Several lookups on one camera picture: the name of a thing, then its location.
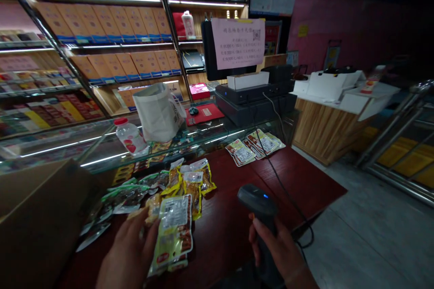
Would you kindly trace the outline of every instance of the red bottle cap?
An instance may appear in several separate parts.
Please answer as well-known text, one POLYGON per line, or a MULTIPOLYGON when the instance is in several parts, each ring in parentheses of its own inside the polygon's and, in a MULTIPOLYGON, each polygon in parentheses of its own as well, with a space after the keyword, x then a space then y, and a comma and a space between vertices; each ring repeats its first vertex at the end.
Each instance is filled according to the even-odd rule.
POLYGON ((121 118, 119 118, 119 119, 114 120, 114 124, 115 124, 116 126, 119 126, 119 125, 121 125, 121 124, 125 124, 125 123, 127 123, 127 122, 128 122, 128 119, 127 119, 126 117, 121 117, 121 118))

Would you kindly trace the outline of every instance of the metal railing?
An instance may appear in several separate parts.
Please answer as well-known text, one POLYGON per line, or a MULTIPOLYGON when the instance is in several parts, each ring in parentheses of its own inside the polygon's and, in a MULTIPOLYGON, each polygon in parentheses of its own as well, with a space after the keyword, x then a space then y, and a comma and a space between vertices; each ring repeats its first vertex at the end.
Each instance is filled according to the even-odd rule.
POLYGON ((392 116, 379 131, 377 137, 370 146, 359 156, 356 167, 377 176, 392 184, 400 190, 410 194, 418 200, 434 207, 434 189, 416 181, 416 179, 434 167, 434 161, 412 175, 402 175, 396 171, 405 160, 413 155, 422 145, 428 143, 434 137, 434 109, 424 100, 430 89, 434 86, 434 80, 427 80, 410 88, 410 94, 394 111, 392 116), (378 159, 390 149, 400 136, 410 127, 425 129, 427 135, 423 137, 413 148, 406 152, 393 165, 384 166, 378 159))

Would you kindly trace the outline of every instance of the qr code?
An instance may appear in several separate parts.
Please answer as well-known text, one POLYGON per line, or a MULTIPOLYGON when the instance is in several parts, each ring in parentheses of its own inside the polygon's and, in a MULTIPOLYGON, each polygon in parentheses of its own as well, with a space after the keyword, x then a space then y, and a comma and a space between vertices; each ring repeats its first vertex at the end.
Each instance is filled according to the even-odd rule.
POLYGON ((253 40, 254 41, 260 41, 261 40, 261 30, 260 29, 254 29, 253 30, 253 40))

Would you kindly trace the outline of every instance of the hand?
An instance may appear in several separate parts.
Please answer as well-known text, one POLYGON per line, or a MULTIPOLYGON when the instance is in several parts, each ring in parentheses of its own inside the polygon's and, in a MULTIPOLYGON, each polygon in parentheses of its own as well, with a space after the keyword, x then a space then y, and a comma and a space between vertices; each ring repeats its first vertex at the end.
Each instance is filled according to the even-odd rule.
POLYGON ((277 229, 277 234, 274 236, 267 226, 255 218, 252 213, 249 214, 249 218, 253 220, 249 229, 249 242, 253 248, 256 266, 258 267, 260 264, 261 255, 256 236, 258 233, 270 250, 287 288, 318 288, 292 239, 291 233, 282 222, 278 218, 274 219, 277 229))
POLYGON ((141 289, 154 257, 158 236, 156 220, 147 236, 140 238, 148 209, 127 220, 119 229, 114 243, 101 264, 96 284, 97 289, 141 289))

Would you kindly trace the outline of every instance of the pink wall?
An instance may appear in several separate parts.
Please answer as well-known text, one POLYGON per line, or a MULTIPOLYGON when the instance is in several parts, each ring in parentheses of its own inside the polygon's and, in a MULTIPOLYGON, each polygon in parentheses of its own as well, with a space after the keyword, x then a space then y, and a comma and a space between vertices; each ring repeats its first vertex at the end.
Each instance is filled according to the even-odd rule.
POLYGON ((0 30, 17 30, 24 32, 41 32, 18 3, 0 3, 0 30))
POLYGON ((329 40, 342 41, 337 66, 369 69, 407 54, 423 26, 413 8, 372 0, 296 0, 288 50, 299 51, 298 62, 307 72, 322 70, 329 40), (307 25, 306 37, 298 37, 307 25))

